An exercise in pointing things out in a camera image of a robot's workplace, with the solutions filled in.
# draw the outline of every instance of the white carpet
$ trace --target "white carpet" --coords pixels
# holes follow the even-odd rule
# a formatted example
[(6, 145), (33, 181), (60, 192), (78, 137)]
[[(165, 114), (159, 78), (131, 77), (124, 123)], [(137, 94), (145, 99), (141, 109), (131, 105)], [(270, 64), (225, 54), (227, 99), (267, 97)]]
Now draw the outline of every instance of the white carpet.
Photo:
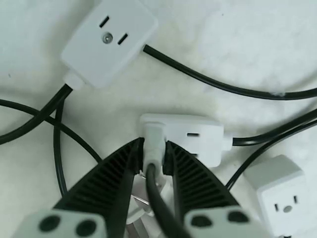
[[(220, 81), (285, 92), (317, 86), (317, 2), (315, 0), (143, 0), (160, 28), (149, 45)], [(0, 0), (0, 98), (40, 109), (63, 85), (59, 54), (92, 0)], [(211, 88), (146, 54), (108, 87), (89, 86), (66, 100), (64, 123), (106, 157), (138, 136), (143, 113), (209, 116), (236, 136), (265, 132), (315, 108), (316, 99), (265, 101)], [(0, 134), (30, 116), (0, 108)], [(294, 238), (317, 236), (317, 128), (269, 150), (263, 159), (285, 154), (307, 174), (310, 214)], [(255, 148), (223, 155), (214, 171), (227, 182)], [(74, 141), (62, 137), (68, 187), (94, 165)], [(233, 193), (250, 208), (245, 181)], [(60, 198), (53, 162), (53, 127), (43, 123), (0, 147), (0, 227), (6, 238), (22, 218), (50, 208)]]

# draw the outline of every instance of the black power cord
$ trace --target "black power cord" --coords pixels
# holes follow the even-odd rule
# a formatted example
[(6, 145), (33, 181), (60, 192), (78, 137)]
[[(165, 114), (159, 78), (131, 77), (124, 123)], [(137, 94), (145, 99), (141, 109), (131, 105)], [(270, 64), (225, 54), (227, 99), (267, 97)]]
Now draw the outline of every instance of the black power cord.
[(171, 66), (172, 68), (190, 77), (193, 77), (203, 83), (206, 83), (210, 86), (213, 86), (215, 88), (218, 88), (230, 93), (239, 94), (242, 96), (247, 96), (252, 98), (267, 99), (267, 100), (299, 100), (299, 99), (317, 97), (317, 88), (307, 90), (307, 91), (285, 93), (284, 95), (274, 95), (269, 92), (262, 92), (262, 91), (235, 87), (226, 83), (219, 82), (201, 73), (198, 73), (197, 71), (194, 71), (193, 69), (173, 60), (172, 58), (162, 54), (161, 52), (155, 50), (154, 48), (148, 45), (145, 45), (143, 51), (149, 54), (150, 56), (156, 58), (157, 60)]
[(43, 107), (43, 109), (36, 114), (32, 119), (30, 119), (27, 123), (20, 126), (19, 128), (0, 136), (0, 145), (13, 141), (36, 128), (39, 124), (41, 124), (45, 119), (57, 108), (61, 101), (64, 101), (67, 96), (73, 90), (68, 86), (64, 85), (55, 95), (54, 97)]
[[(63, 117), (64, 102), (65, 101), (60, 102), (55, 113), (55, 120), (58, 121), (59, 123), (61, 123), (61, 120)], [(54, 131), (53, 131), (53, 149), (54, 149), (55, 170), (56, 170), (58, 187), (59, 187), (61, 196), (64, 196), (67, 193), (67, 186), (66, 186), (65, 176), (63, 172), (63, 165), (61, 160), (60, 129), (56, 126), (54, 126)]]
[[(3, 100), (3, 99), (0, 99), (0, 106), (16, 109), (16, 110), (31, 114), (35, 117), (40, 113), (40, 111), (38, 111), (34, 108), (31, 108), (31, 107), (28, 107), (26, 105), (22, 105), (19, 103)], [(59, 128), (61, 131), (63, 131), (65, 134), (67, 134), (69, 137), (71, 137), (73, 140), (75, 140), (78, 144), (80, 144), (97, 161), (97, 163), (100, 163), (102, 161), (102, 158), (97, 154), (97, 152), (86, 141), (84, 141), (78, 134), (76, 134), (73, 130), (71, 130), (69, 127), (56, 121), (52, 117), (46, 117), (45, 121), (47, 121), (51, 125)]]
[(150, 206), (154, 211), (162, 231), (169, 238), (190, 238), (189, 234), (176, 221), (169, 208), (161, 198), (155, 183), (155, 165), (150, 164), (146, 172), (146, 187)]
[(247, 169), (247, 167), (254, 161), (256, 160), (261, 154), (263, 154), (265, 151), (267, 151), (269, 148), (272, 146), (276, 145), (277, 143), (293, 136), (296, 135), (304, 130), (307, 130), (313, 126), (317, 125), (317, 120), (314, 120), (312, 122), (309, 122), (304, 125), (300, 125), (284, 134), (279, 135), (269, 143), (263, 145), (261, 148), (259, 148), (257, 151), (255, 151), (242, 165), (241, 167), (237, 170), (237, 172), (232, 176), (232, 178), (229, 180), (229, 182), (226, 184), (226, 187), (228, 190), (230, 190), (233, 185), (236, 183), (240, 175)]
[(317, 118), (317, 109), (306, 113), (294, 120), (279, 126), (267, 133), (262, 135), (252, 136), (252, 137), (245, 137), (245, 138), (233, 138), (233, 146), (250, 146), (250, 145), (258, 145), (268, 141), (273, 140), (277, 136), (303, 124), (306, 124), (314, 119)]

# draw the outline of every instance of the screw hole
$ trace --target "screw hole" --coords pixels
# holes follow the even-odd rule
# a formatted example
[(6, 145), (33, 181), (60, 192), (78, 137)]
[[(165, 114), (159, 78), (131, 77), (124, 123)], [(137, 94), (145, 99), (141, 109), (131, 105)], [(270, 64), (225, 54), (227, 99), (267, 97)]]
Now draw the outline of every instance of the screw hole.
[(113, 36), (111, 35), (111, 33), (109, 32), (106, 32), (104, 35), (103, 35), (103, 42), (105, 44), (110, 44), (113, 40)]
[(286, 206), (286, 207), (284, 208), (283, 212), (285, 212), (285, 213), (289, 213), (289, 212), (291, 212), (291, 211), (292, 211), (292, 209), (293, 209), (293, 207), (292, 207), (292, 206)]

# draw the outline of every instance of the white cord end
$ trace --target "white cord end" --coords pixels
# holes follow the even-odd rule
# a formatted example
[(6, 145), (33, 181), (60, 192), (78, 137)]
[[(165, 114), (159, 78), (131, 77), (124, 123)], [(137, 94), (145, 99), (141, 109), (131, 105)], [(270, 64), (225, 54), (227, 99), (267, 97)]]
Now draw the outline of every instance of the white cord end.
[(144, 124), (144, 159), (143, 173), (146, 174), (149, 164), (154, 164), (156, 177), (160, 175), (165, 155), (165, 125), (162, 123), (149, 122)]
[(231, 133), (225, 132), (222, 141), (222, 150), (230, 151), (233, 146), (233, 136)]
[(79, 90), (85, 85), (84, 81), (71, 70), (64, 76), (64, 82), (74, 90)]

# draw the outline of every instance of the electrical outlet adapter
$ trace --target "electrical outlet adapter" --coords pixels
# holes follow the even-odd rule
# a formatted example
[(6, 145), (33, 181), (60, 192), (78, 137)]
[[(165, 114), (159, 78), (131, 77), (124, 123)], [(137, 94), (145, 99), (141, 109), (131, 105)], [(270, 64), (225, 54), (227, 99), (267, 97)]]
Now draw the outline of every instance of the electrical outlet adapter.
[(73, 88), (78, 88), (78, 80), (96, 88), (106, 86), (142, 50), (157, 26), (138, 0), (102, 0), (61, 54), (73, 73), (66, 83)]
[(305, 222), (308, 190), (304, 172), (280, 155), (246, 169), (244, 176), (270, 232), (276, 237), (292, 236)]
[(149, 128), (160, 127), (163, 135), (158, 136), (158, 139), (163, 137), (165, 141), (180, 145), (195, 155), (207, 168), (219, 166), (221, 152), (232, 148), (232, 136), (224, 133), (223, 125), (206, 117), (144, 114), (140, 118), (140, 124), (141, 134), (145, 137), (144, 151), (147, 149), (146, 136), (149, 137)]

